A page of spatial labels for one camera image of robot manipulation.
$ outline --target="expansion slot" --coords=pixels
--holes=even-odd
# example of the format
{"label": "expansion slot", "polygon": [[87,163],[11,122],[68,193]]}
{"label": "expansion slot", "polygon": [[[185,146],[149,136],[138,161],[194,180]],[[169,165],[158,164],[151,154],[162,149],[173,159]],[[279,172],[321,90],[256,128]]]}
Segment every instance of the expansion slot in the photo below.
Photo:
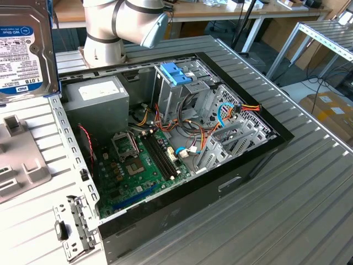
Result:
{"label": "expansion slot", "polygon": [[134,203],[134,202],[136,202],[136,201],[138,201],[138,200],[140,200],[140,199],[142,199],[144,197],[149,196],[153,192],[155,187],[156,186],[152,186],[152,187],[144,190],[143,192],[138,193],[138,194],[132,196],[131,198],[128,198],[128,199],[124,200],[123,202],[119,202],[119,203],[113,205],[113,209],[114,210],[119,210],[121,208],[124,208],[125,206],[128,206],[131,203]]}
{"label": "expansion slot", "polygon": [[141,141],[160,170],[164,180],[168,181],[171,177],[176,177],[177,171],[159,146],[156,138],[153,135],[145,135],[141,136]]}

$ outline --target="hard drive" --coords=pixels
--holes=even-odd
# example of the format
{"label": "hard drive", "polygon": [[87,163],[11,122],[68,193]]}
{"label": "hard drive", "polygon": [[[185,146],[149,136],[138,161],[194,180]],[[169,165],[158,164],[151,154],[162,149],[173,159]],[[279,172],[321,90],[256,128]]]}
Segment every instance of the hard drive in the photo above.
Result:
{"label": "hard drive", "polygon": [[0,105],[60,90],[46,0],[0,1]]}

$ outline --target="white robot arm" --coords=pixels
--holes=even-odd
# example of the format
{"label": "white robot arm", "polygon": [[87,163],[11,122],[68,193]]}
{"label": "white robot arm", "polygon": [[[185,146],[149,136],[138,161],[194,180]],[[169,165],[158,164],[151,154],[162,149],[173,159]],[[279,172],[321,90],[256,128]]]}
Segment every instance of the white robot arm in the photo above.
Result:
{"label": "white robot arm", "polygon": [[123,63],[121,39],[152,48],[164,36],[168,16],[162,0],[84,0],[84,58],[92,67]]}

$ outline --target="workbench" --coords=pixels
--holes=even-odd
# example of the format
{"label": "workbench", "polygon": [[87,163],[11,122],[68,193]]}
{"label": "workbench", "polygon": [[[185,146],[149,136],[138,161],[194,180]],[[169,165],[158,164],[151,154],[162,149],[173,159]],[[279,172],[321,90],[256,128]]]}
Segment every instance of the workbench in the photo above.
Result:
{"label": "workbench", "polygon": [[[210,36],[126,46],[131,62],[205,52],[295,136],[253,180],[209,205],[117,264],[346,264],[353,254],[353,150],[222,41]],[[82,65],[57,55],[60,72]],[[45,98],[11,103],[0,118],[25,119],[52,180],[0,205],[4,265],[66,264],[52,206],[78,192]],[[96,247],[78,265],[106,264]]]}
{"label": "workbench", "polygon": [[[253,9],[250,19],[255,19],[254,25],[244,44],[242,52],[248,52],[253,44],[257,33],[265,18],[288,18],[288,17],[318,17],[323,20],[331,9],[309,8],[309,10],[289,10],[278,4],[276,0],[270,0],[262,9]],[[85,27],[84,9],[81,0],[60,0],[55,5],[55,12],[59,20],[60,28],[82,28]],[[234,9],[228,5],[220,7],[209,7],[202,3],[177,2],[174,5],[173,31],[180,31],[181,22],[232,20],[239,19],[240,8]]]}

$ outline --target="motherboard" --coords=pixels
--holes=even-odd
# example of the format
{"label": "motherboard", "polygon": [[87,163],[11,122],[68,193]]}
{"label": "motherboard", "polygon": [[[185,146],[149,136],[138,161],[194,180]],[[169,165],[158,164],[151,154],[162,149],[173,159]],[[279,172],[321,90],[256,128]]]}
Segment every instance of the motherboard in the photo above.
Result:
{"label": "motherboard", "polygon": [[115,135],[112,141],[111,146],[95,151],[94,181],[100,194],[101,218],[190,176],[160,130],[144,135],[122,133]]}

